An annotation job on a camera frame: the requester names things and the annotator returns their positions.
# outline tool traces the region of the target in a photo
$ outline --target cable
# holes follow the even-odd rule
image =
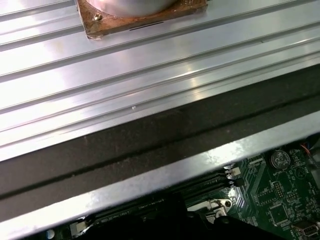
[[[310,151],[309,151],[309,149],[308,149],[308,148],[306,148],[306,146],[305,146],[305,145],[300,144],[300,146],[305,150],[305,152],[306,152],[308,155],[310,155],[310,154],[311,154],[311,153],[310,153]]]

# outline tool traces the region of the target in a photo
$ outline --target metal panel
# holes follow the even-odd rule
[[[320,132],[320,112],[4,221],[0,223],[0,238],[17,239],[46,230],[57,224],[178,184],[316,132]]]
[[[318,63],[320,0],[209,1],[99,41],[38,3],[0,15],[0,161]]]

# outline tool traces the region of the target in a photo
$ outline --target screw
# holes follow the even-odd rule
[[[53,239],[55,237],[55,231],[53,231],[52,229],[46,231],[46,238],[47,239]]]
[[[102,20],[102,15],[101,14],[99,14],[99,13],[96,13],[95,15],[94,15],[94,17],[93,17],[93,20],[95,20],[95,21],[100,21],[100,20]]]
[[[230,208],[230,207],[231,207],[231,202],[230,202],[230,201],[226,201],[226,202],[225,202],[225,206],[226,206],[227,208]]]

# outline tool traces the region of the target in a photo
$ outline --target green circuit board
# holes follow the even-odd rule
[[[203,197],[230,199],[233,206],[229,216],[288,240],[303,239],[292,224],[320,218],[319,189],[303,152],[293,149],[288,153],[288,169],[272,168],[266,155],[260,154],[238,164],[245,186],[225,188]]]

